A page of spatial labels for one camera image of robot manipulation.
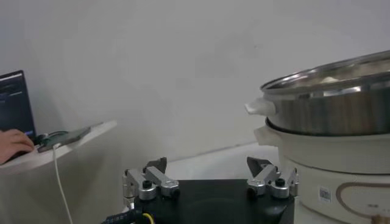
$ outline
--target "laptop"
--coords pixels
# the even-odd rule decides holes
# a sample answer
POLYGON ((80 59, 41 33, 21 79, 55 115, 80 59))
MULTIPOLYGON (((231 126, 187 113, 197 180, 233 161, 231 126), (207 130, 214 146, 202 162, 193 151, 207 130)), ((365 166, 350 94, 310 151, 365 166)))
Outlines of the laptop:
POLYGON ((23 71, 0 76, 0 130, 18 129, 37 137, 23 71))

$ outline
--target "person's hand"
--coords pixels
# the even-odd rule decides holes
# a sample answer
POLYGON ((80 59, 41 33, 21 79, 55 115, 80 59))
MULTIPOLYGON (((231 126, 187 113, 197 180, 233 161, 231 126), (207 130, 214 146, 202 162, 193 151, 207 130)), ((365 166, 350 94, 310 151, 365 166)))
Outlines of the person's hand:
POLYGON ((17 152, 31 152, 33 149, 34 143, 23 132, 16 129, 0 131, 0 164, 17 152))

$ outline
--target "pot lid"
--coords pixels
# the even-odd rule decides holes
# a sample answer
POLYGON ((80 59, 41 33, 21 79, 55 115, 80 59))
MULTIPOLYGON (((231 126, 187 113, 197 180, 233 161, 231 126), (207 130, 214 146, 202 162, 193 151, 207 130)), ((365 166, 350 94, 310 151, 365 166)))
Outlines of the pot lid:
POLYGON ((390 51, 300 71, 268 82, 261 90, 269 94, 291 94, 348 89, 344 93, 351 93, 387 87, 390 87, 390 51))

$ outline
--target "label sticker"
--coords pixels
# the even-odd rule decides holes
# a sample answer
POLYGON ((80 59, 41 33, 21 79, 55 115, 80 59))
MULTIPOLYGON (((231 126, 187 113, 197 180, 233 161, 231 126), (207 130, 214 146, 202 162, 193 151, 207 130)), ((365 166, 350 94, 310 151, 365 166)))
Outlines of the label sticker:
POLYGON ((320 201, 330 203, 332 201, 332 194, 326 187, 319 186, 318 197, 320 201))

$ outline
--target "white table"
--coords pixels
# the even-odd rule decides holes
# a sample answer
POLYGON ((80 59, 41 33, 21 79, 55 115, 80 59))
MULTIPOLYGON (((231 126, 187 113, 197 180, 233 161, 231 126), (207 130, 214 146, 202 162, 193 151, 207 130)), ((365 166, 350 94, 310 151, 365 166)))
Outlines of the white table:
MULTIPOLYGON (((59 147, 55 152, 57 159, 60 159, 65 154, 75 149, 81 149, 84 144, 98 137, 99 135, 111 130, 116 126, 116 121, 103 122, 99 125, 91 127, 91 131, 86 134, 81 140, 72 144, 63 145, 59 147)), ((33 152, 20 156, 12 161, 9 161, 0 166, 0 175, 11 175, 16 173, 25 172, 45 164, 53 162, 53 151, 48 150, 46 152, 38 153, 35 149, 33 152)))

